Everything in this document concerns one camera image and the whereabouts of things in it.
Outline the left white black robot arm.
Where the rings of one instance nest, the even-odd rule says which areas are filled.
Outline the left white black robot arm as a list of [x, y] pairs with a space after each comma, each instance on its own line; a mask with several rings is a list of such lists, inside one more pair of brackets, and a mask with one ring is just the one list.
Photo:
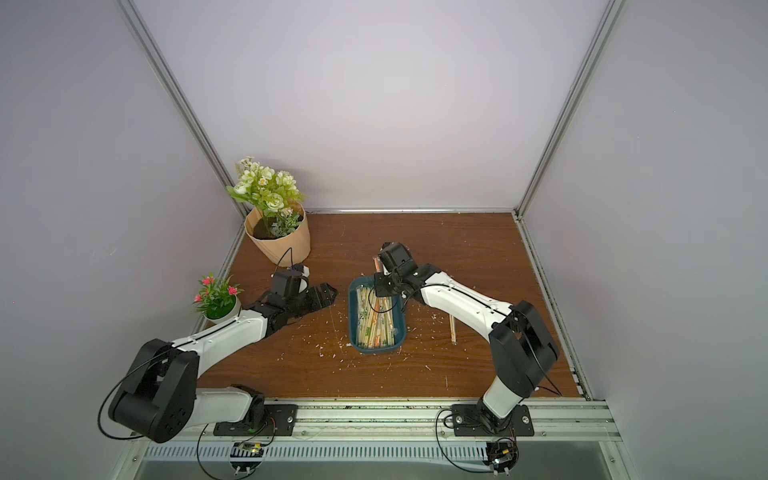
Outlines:
[[221, 323], [171, 342], [146, 342], [105, 398], [99, 415], [128, 428], [132, 439], [145, 437], [155, 443], [165, 443], [192, 426], [221, 426], [227, 434], [257, 432], [268, 422], [262, 393], [244, 385], [202, 388], [199, 378], [290, 321], [332, 306], [337, 296], [337, 289], [327, 283], [310, 285], [309, 269], [302, 264], [278, 271], [271, 289]]

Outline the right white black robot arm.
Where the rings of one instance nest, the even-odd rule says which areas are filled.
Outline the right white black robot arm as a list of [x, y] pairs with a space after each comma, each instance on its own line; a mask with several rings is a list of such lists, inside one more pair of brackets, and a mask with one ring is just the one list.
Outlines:
[[378, 253], [383, 271], [374, 276], [379, 296], [398, 296], [441, 310], [489, 344], [495, 378], [477, 404], [488, 425], [505, 420], [548, 378], [560, 350], [541, 314], [529, 302], [511, 304], [460, 284], [434, 265], [419, 265], [397, 242]]

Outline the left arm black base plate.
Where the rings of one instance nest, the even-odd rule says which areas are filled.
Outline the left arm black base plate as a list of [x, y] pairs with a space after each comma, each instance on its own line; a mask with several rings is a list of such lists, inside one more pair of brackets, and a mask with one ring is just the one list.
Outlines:
[[293, 434], [297, 420], [296, 404], [260, 404], [238, 422], [215, 424], [214, 436], [228, 437], [288, 437]]

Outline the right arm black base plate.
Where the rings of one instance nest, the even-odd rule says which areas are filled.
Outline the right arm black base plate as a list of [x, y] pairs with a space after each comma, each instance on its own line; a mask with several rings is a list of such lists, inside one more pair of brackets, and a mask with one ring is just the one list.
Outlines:
[[531, 437], [534, 427], [529, 409], [525, 405], [515, 406], [509, 414], [497, 417], [481, 402], [477, 404], [454, 404], [444, 421], [458, 437]]

